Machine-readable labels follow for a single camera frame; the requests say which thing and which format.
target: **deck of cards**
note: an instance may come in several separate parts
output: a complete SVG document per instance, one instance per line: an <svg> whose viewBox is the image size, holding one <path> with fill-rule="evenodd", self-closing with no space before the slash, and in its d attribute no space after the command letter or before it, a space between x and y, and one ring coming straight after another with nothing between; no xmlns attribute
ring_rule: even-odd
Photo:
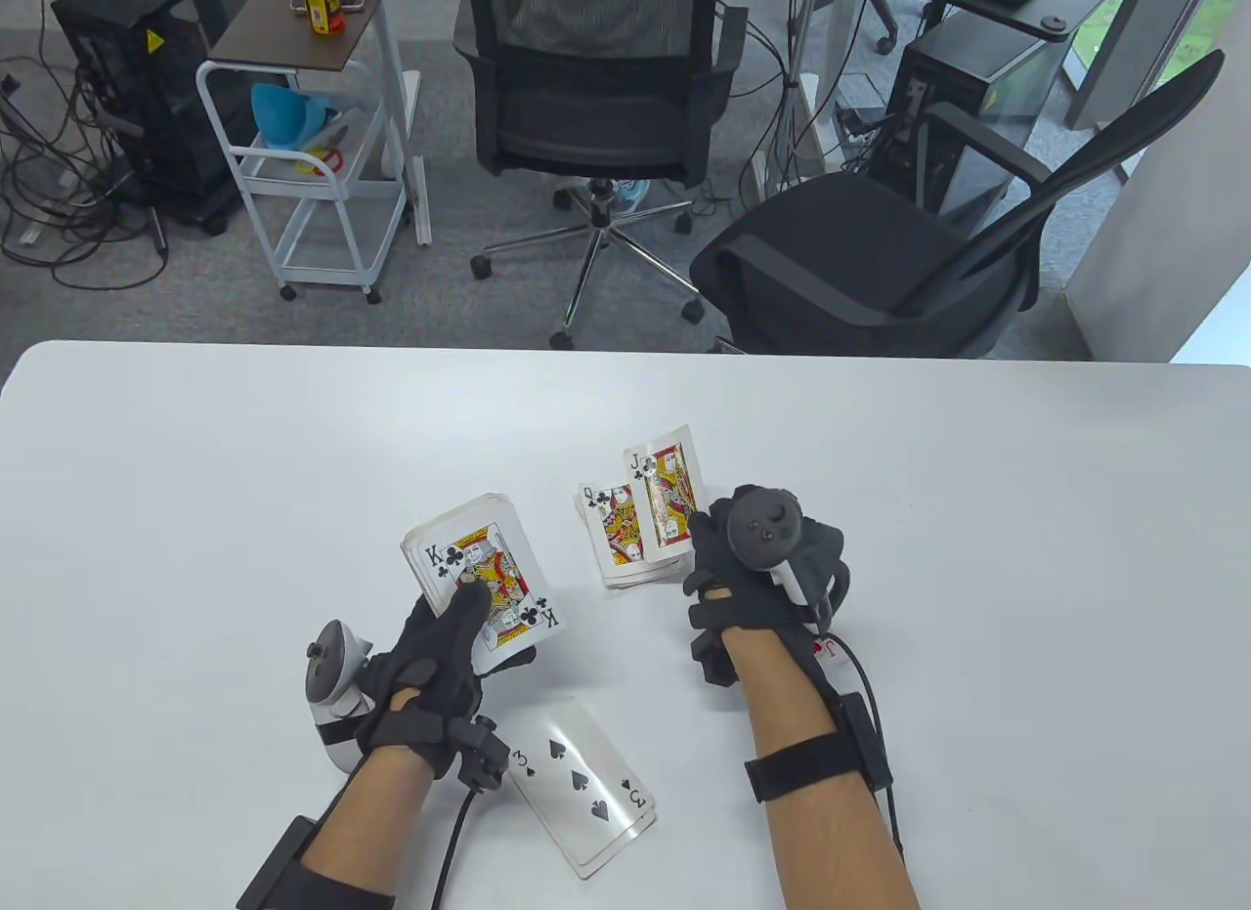
<svg viewBox="0 0 1251 910"><path fill-rule="evenodd" d="M488 493L418 526L400 544L434 615L443 613L462 575L490 588L487 623L473 646L485 675L563 626L543 571L507 496Z"/></svg>
<svg viewBox="0 0 1251 910"><path fill-rule="evenodd" d="M708 508L689 427L628 447L626 477L578 484L578 513L609 587L666 578L692 552L689 522Z"/></svg>
<svg viewBox="0 0 1251 910"><path fill-rule="evenodd" d="M577 698L500 731L508 775L585 880L656 822L656 800Z"/></svg>

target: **chair backrest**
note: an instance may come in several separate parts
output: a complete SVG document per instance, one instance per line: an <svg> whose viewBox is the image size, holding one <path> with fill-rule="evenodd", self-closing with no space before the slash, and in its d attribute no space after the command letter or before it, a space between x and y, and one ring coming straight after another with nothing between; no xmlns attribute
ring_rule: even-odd
<svg viewBox="0 0 1251 910"><path fill-rule="evenodd" d="M716 1L469 0L479 160L701 181Z"/></svg>
<svg viewBox="0 0 1251 910"><path fill-rule="evenodd" d="M980 270L996 265L1010 254L1017 253L1036 264L1042 228L1056 203L1170 133L1206 96L1223 65L1225 53L1211 51L1132 105L1061 164L1027 200L991 223L933 270L898 313L924 315L957 302L963 292L962 282L976 285L973 279ZM1033 293L1026 298L1026 307L1037 297L1037 279L1031 287Z"/></svg>

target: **sneaker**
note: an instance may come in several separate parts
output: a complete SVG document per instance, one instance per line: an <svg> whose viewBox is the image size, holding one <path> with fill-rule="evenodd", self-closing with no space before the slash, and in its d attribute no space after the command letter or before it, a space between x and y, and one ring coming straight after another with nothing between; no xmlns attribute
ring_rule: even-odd
<svg viewBox="0 0 1251 910"><path fill-rule="evenodd" d="M634 213L638 204L643 203L649 187L652 187L651 180L613 180L613 190L617 192L613 197L613 209L617 213Z"/></svg>

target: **computer tower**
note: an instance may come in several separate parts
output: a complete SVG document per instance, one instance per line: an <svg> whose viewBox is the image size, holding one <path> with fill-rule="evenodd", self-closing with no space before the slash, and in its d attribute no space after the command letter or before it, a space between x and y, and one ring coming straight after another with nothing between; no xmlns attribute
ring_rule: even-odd
<svg viewBox="0 0 1251 910"><path fill-rule="evenodd" d="M882 136L868 176L917 195L917 114L951 101L1023 148L1060 75L1068 43L1046 43L968 11L958 11L903 50ZM952 131L931 124L924 208L962 234L975 234L1012 180Z"/></svg>
<svg viewBox="0 0 1251 910"><path fill-rule="evenodd" d="M195 88L195 74L246 0L55 0L53 10L141 197L175 219L223 232L238 188ZM256 133L251 84L223 71L214 98L233 141Z"/></svg>

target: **blue funnel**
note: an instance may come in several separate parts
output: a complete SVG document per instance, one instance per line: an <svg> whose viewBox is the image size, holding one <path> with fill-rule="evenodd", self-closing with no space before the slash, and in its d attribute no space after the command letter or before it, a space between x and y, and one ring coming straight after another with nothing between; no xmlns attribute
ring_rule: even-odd
<svg viewBox="0 0 1251 910"><path fill-rule="evenodd" d="M329 105L318 96L305 96L285 85L256 83L251 86L251 114L265 145L276 150L299 150L325 128Z"/></svg>

